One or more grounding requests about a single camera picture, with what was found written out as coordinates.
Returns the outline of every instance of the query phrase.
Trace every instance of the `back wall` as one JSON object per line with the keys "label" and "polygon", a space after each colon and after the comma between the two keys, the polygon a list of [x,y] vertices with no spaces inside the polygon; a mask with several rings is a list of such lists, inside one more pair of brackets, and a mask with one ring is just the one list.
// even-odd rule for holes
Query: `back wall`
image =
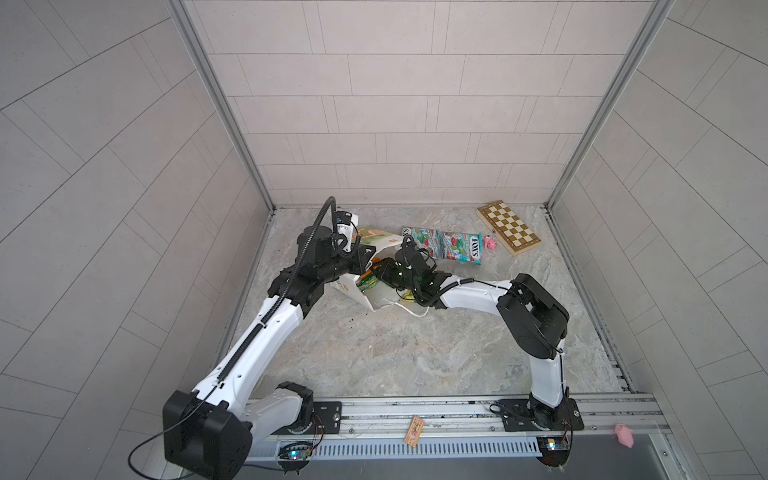
{"label": "back wall", "polygon": [[185,3],[279,206],[543,203],[651,5]]}

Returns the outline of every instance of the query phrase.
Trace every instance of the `black mounting plate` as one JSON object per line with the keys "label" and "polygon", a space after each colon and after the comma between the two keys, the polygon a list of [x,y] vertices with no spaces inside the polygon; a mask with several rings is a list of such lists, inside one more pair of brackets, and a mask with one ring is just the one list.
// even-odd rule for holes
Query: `black mounting plate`
{"label": "black mounting plate", "polygon": [[[501,399],[497,400],[497,403],[503,405],[505,408],[517,413],[521,417],[527,417],[528,413],[528,399]],[[555,425],[562,425],[561,420],[571,424],[573,430],[584,430],[584,421],[581,419],[581,414],[576,406],[576,401],[573,399],[566,399],[555,410],[557,418],[554,419]],[[505,432],[547,432],[548,430],[541,430],[533,420],[517,419],[513,415],[502,415],[502,422],[504,423]]]}
{"label": "black mounting plate", "polygon": [[[324,430],[326,435],[334,435],[339,433],[341,428],[341,402],[314,402],[312,410],[313,424],[303,433],[304,435],[312,435],[315,432],[315,415],[320,417],[322,425],[318,426],[317,434],[319,435]],[[338,420],[334,420],[333,416],[338,414]],[[273,435],[295,435],[287,427],[282,427],[276,430]]]}

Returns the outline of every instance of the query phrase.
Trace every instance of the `tiled wall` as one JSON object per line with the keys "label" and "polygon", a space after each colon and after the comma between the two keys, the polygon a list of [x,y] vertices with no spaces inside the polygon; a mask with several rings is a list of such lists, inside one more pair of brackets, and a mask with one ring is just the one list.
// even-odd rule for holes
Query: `tiled wall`
{"label": "tiled wall", "polygon": [[277,204],[540,204],[650,2],[185,5]]}
{"label": "tiled wall", "polygon": [[266,207],[162,0],[2,5],[0,477],[136,478]]}
{"label": "tiled wall", "polygon": [[678,0],[554,215],[700,480],[768,478],[768,3]]}

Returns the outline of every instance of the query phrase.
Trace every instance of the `pink toy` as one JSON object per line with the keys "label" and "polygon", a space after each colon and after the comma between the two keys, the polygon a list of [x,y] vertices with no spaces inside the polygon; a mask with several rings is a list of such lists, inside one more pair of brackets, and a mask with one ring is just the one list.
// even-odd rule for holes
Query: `pink toy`
{"label": "pink toy", "polygon": [[634,445],[634,439],[632,438],[633,431],[634,430],[623,423],[616,424],[616,428],[614,429],[614,433],[619,438],[619,443],[629,449],[631,449],[632,445]]}
{"label": "pink toy", "polygon": [[484,248],[487,248],[488,250],[495,250],[496,244],[497,244],[496,240],[493,240],[493,237],[491,237],[490,235],[486,235],[482,239],[482,246]]}

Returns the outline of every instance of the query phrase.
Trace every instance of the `marble floor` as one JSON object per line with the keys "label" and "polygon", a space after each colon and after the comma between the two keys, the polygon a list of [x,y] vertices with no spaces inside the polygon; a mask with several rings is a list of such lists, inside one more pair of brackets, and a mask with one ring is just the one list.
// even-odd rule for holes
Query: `marble floor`
{"label": "marble floor", "polygon": [[[439,260],[440,270],[480,280],[530,273],[571,314],[564,375],[572,392],[621,388],[581,302],[540,207],[513,207],[542,245],[513,257],[499,245],[482,265]],[[473,208],[358,208],[363,227],[400,233],[402,226],[490,233]],[[276,212],[234,339],[250,325],[275,276],[293,263],[296,236],[316,209]],[[326,217],[324,224],[329,224]],[[409,304],[414,310],[423,309]],[[370,312],[330,286],[280,347],[252,398],[280,382],[305,385],[315,397],[520,394],[530,391],[528,356],[501,317],[464,309],[430,310],[423,318],[400,308]]]}

